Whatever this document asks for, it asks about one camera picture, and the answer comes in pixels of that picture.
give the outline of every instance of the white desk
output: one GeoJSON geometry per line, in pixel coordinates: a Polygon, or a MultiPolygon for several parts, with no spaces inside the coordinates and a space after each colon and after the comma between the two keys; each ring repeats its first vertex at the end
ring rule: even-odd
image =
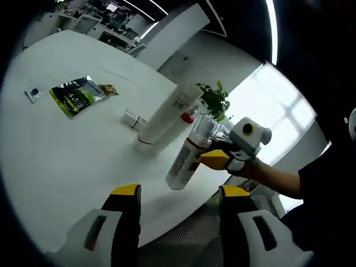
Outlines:
{"type": "Polygon", "coordinates": [[[141,246],[186,219],[226,181],[227,173],[201,166],[185,189],[169,189],[165,175],[187,132],[157,158],[132,149],[136,133],[119,123],[124,110],[149,119],[174,88],[138,60],[72,31],[14,59],[1,95],[0,164],[10,201],[42,251],[59,248],[66,231],[118,186],[142,185],[141,246]],[[48,90],[85,75],[120,95],[70,119],[48,90]],[[31,104],[24,90],[34,87],[45,96],[31,104]]]}
{"type": "Polygon", "coordinates": [[[128,39],[126,36],[119,34],[117,32],[114,32],[110,29],[108,29],[105,25],[102,25],[100,23],[96,24],[93,29],[91,29],[87,35],[90,37],[93,37],[95,39],[99,39],[100,35],[103,32],[107,32],[108,34],[111,34],[117,38],[119,38],[120,40],[124,41],[125,43],[127,43],[129,46],[135,46],[135,41],[134,40],[130,40],[128,39]]]}

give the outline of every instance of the window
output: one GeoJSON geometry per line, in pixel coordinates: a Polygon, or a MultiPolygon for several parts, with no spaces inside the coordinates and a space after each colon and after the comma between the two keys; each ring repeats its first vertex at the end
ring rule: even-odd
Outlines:
{"type": "Polygon", "coordinates": [[[276,163],[306,132],[315,112],[295,88],[272,65],[266,63],[229,94],[226,115],[236,124],[249,117],[272,130],[271,142],[262,146],[259,158],[276,163]]]}

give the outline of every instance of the potted plant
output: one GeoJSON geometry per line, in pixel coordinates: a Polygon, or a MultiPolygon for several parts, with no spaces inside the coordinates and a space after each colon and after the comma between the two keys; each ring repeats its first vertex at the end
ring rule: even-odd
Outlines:
{"type": "Polygon", "coordinates": [[[204,92],[201,97],[201,102],[203,105],[207,106],[209,114],[214,119],[218,119],[224,115],[225,111],[230,107],[230,102],[226,100],[229,94],[223,90],[221,82],[217,81],[216,89],[203,83],[197,83],[196,85],[204,92]]]}

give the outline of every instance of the white spray can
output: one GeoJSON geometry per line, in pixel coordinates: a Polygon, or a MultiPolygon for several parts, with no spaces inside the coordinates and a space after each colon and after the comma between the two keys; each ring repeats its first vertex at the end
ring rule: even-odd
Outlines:
{"type": "Polygon", "coordinates": [[[166,182],[172,190],[186,186],[200,164],[199,156],[209,148],[220,127],[221,124],[210,116],[198,118],[166,175],[166,182]]]}

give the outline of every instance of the yellow robot part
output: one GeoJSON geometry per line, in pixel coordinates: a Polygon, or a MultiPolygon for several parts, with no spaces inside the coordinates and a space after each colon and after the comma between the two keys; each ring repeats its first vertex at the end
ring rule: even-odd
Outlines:
{"type": "Polygon", "coordinates": [[[120,186],[110,193],[110,195],[134,196],[139,184],[120,186]]]}
{"type": "Polygon", "coordinates": [[[220,190],[224,192],[224,197],[234,197],[234,196],[249,196],[250,193],[242,188],[233,185],[223,185],[220,186],[220,190]]]}
{"type": "Polygon", "coordinates": [[[212,150],[201,154],[199,161],[213,170],[223,170],[230,157],[223,150],[212,150]]]}

